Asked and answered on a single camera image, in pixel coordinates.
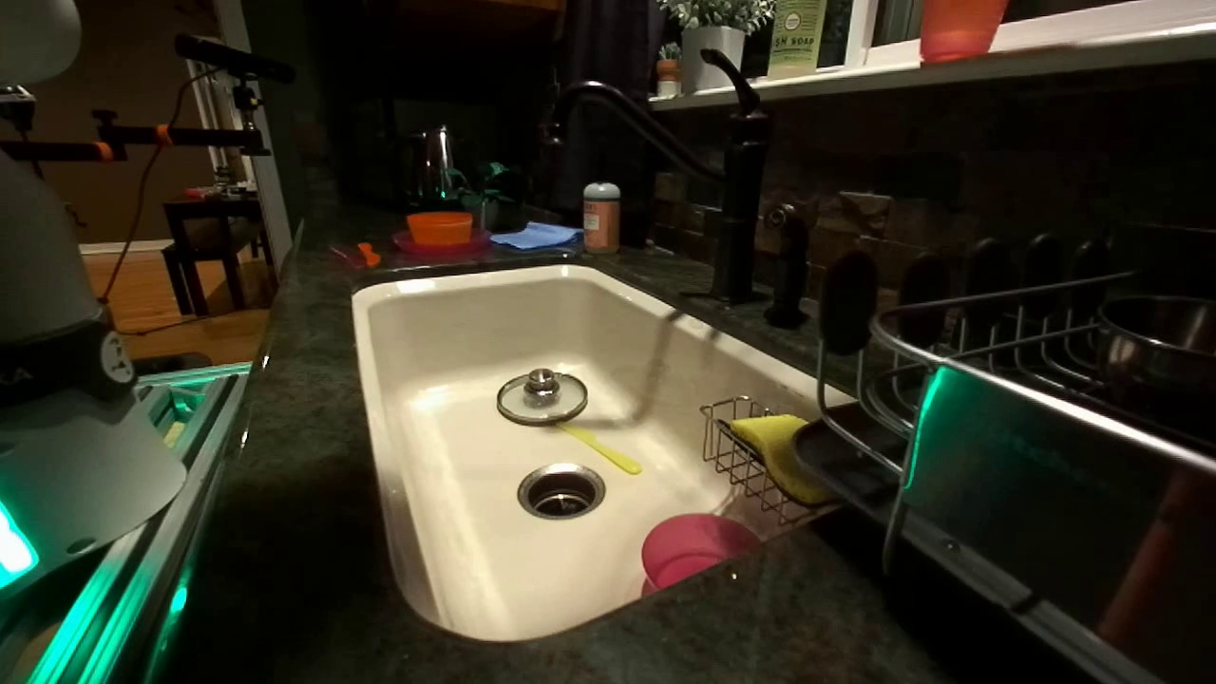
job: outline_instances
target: glass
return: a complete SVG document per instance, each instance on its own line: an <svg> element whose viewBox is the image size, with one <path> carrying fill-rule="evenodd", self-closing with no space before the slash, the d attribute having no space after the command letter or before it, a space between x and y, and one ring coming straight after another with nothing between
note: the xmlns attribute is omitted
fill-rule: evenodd
<svg viewBox="0 0 1216 684"><path fill-rule="evenodd" d="M924 0L919 57L926 66L987 53L1002 0Z"/></svg>

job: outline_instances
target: granite countertop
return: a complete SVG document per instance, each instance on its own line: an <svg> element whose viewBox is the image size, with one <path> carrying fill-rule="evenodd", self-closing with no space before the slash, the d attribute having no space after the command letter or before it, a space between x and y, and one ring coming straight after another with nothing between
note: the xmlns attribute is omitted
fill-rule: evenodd
<svg viewBox="0 0 1216 684"><path fill-rule="evenodd" d="M355 370L355 282L330 242L383 239L387 215L330 210L287 267L246 437L216 477L168 679L1002 679L1018 632L931 570L879 581L879 528L840 514L734 567L540 643L467 643L397 590ZM672 255L600 262L669 296L707 270ZM811 370L814 334L714 323Z"/></svg>

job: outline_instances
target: farmhouse sink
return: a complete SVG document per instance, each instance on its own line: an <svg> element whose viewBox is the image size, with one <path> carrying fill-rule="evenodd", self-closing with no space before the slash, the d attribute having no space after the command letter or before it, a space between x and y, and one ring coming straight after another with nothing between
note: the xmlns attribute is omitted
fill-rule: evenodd
<svg viewBox="0 0 1216 684"><path fill-rule="evenodd" d="M817 414L814 375L593 267L373 285L355 331L397 581L422 618L478 643L638 599L645 531L722 514L701 405L771 396ZM512 393L535 370L567 396L534 420Z"/></svg>

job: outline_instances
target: drain strainer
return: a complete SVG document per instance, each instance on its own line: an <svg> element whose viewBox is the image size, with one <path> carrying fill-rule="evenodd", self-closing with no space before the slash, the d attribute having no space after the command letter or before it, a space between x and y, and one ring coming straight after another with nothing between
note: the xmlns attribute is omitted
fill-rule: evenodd
<svg viewBox="0 0 1216 684"><path fill-rule="evenodd" d="M520 481L520 505L535 517L567 519L606 500L606 477L581 462L549 462Z"/></svg>
<svg viewBox="0 0 1216 684"><path fill-rule="evenodd" d="M586 382L569 374L534 370L499 393L499 414L525 427L569 420L586 412Z"/></svg>

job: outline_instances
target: sponge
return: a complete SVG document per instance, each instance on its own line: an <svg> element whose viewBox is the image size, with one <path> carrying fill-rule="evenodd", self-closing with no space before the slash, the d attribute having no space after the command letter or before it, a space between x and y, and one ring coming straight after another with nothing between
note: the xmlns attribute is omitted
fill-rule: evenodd
<svg viewBox="0 0 1216 684"><path fill-rule="evenodd" d="M833 500L833 490L796 456L796 434L805 427L797 414L758 414L729 420L734 437L744 442L769 466L771 481L802 505Z"/></svg>

